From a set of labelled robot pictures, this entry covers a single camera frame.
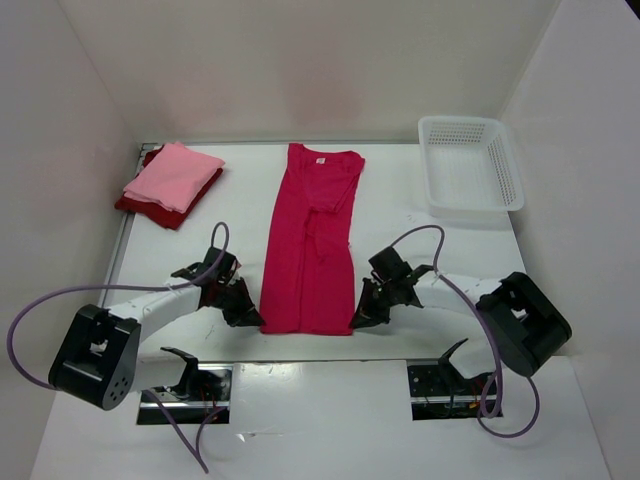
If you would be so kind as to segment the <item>magenta t-shirt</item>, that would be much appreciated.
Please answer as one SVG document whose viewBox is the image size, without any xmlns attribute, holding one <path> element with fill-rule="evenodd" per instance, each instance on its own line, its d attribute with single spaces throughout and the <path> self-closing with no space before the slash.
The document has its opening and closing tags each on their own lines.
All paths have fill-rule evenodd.
<svg viewBox="0 0 640 480">
<path fill-rule="evenodd" d="M 292 143 L 272 214 L 259 312 L 264 334 L 348 336 L 350 229 L 364 158 Z"/>
</svg>

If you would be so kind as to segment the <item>dark red t-shirt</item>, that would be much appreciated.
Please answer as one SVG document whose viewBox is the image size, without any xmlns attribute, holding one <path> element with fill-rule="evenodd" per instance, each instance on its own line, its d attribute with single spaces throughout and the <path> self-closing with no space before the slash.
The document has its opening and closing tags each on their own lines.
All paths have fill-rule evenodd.
<svg viewBox="0 0 640 480">
<path fill-rule="evenodd" d="M 159 153 L 159 150 L 154 150 L 147 154 L 143 168 L 146 167 L 153 158 Z M 124 193 L 121 194 L 120 198 L 116 200 L 114 204 L 114 208 L 117 210 L 141 214 L 146 216 L 148 219 L 152 220 L 157 225 L 170 230 L 177 230 L 181 227 L 184 221 L 188 218 L 190 213 L 193 211 L 195 206 L 199 203 L 200 200 L 208 193 L 213 184 L 218 180 L 218 178 L 222 175 L 224 171 L 224 167 L 219 170 L 202 188 L 202 190 L 197 194 L 196 198 L 192 201 L 191 205 L 188 207 L 185 213 L 179 213 L 175 211 L 168 211 L 164 209 L 162 206 L 144 202 L 132 200 L 124 197 Z"/>
</svg>

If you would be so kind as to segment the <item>light pink t-shirt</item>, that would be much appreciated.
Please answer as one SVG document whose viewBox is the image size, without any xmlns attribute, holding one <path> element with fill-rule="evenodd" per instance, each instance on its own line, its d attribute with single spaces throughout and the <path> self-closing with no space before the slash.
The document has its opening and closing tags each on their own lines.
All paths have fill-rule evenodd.
<svg viewBox="0 0 640 480">
<path fill-rule="evenodd" d="M 224 166 L 220 158 L 193 151 L 179 142 L 168 143 L 124 187 L 124 197 L 185 213 L 204 185 Z"/>
</svg>

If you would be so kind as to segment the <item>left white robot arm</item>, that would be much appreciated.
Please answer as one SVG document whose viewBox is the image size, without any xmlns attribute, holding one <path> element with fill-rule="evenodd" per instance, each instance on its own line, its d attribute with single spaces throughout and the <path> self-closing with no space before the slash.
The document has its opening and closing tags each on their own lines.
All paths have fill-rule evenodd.
<svg viewBox="0 0 640 480">
<path fill-rule="evenodd" d="M 129 392 L 146 387 L 139 375 L 144 369 L 140 344 L 173 321 L 212 307 L 231 327 L 264 324 L 243 278 L 214 275 L 202 285 L 194 285 L 194 279 L 193 272 L 180 269 L 159 292 L 109 308 L 81 307 L 49 370 L 49 384 L 110 411 Z"/>
</svg>

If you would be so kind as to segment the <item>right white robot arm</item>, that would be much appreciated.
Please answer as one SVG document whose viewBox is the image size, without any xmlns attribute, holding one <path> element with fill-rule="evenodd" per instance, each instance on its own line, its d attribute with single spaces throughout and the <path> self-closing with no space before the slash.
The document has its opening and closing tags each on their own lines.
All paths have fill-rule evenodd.
<svg viewBox="0 0 640 480">
<path fill-rule="evenodd" d="M 488 338 L 460 340 L 445 353 L 439 382 L 450 393 L 466 389 L 474 377 L 495 366 L 495 356 L 513 373 L 533 377 L 572 337 L 568 321 L 536 283 L 522 272 L 503 279 L 438 274 L 420 266 L 397 278 L 375 274 L 363 289 L 352 329 L 387 324 L 396 306 L 440 309 L 470 316 Z"/>
</svg>

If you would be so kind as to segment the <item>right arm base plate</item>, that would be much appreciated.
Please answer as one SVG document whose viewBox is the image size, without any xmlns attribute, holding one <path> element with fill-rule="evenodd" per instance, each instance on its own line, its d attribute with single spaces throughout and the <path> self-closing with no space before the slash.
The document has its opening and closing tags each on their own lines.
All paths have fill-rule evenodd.
<svg viewBox="0 0 640 480">
<path fill-rule="evenodd" d="M 488 373 L 465 379 L 436 360 L 408 362 L 406 371 L 414 421 L 475 418 L 480 411 Z"/>
</svg>

